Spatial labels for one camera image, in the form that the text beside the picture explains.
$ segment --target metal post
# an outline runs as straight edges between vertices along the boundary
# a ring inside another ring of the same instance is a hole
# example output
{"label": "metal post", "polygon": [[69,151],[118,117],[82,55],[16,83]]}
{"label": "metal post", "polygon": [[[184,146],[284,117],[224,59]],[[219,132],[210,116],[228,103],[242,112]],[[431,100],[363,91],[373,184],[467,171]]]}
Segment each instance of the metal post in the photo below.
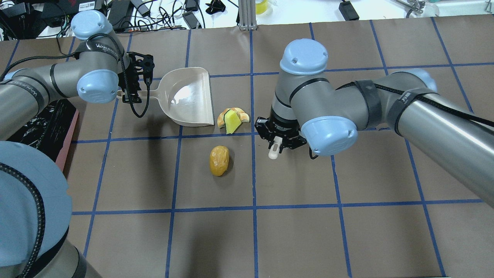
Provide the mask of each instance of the metal post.
{"label": "metal post", "polygon": [[257,30],[255,0],[239,0],[239,28],[242,31]]}

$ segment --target yellow potato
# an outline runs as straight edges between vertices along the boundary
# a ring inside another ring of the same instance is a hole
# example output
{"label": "yellow potato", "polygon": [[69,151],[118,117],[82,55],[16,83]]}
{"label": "yellow potato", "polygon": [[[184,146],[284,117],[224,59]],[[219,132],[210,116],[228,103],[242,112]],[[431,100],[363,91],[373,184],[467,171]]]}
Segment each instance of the yellow potato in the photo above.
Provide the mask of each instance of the yellow potato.
{"label": "yellow potato", "polygon": [[225,146],[216,146],[209,155],[209,169],[217,177],[223,175],[228,168],[230,151]]}

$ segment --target barcode sticker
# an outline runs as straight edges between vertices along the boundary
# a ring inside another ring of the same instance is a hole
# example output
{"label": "barcode sticker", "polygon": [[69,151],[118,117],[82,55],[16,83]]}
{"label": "barcode sticker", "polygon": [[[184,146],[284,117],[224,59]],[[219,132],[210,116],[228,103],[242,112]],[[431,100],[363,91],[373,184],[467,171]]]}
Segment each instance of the barcode sticker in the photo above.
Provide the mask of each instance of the barcode sticker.
{"label": "barcode sticker", "polygon": [[94,9],[94,1],[93,2],[87,2],[87,3],[80,3],[79,4],[79,11],[92,10],[92,9]]}

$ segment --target dustpan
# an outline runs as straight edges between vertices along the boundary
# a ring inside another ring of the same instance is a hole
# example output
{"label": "dustpan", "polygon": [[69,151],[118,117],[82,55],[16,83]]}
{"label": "dustpan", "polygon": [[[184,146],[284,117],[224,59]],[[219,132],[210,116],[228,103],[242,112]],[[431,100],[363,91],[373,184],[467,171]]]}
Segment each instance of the dustpan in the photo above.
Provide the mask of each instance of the dustpan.
{"label": "dustpan", "polygon": [[[139,91],[145,101],[147,91]],[[157,99],[163,112],[174,122],[186,127],[214,125],[209,72],[200,67],[181,68],[163,76],[150,101]]]}

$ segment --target yellow container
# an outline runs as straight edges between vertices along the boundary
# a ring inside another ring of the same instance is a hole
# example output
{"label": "yellow container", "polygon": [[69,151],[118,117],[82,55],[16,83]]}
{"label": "yellow container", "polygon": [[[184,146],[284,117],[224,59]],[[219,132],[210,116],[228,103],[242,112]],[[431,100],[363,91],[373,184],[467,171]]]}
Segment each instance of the yellow container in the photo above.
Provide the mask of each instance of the yellow container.
{"label": "yellow container", "polygon": [[268,0],[255,0],[255,14],[264,13],[269,6]]}

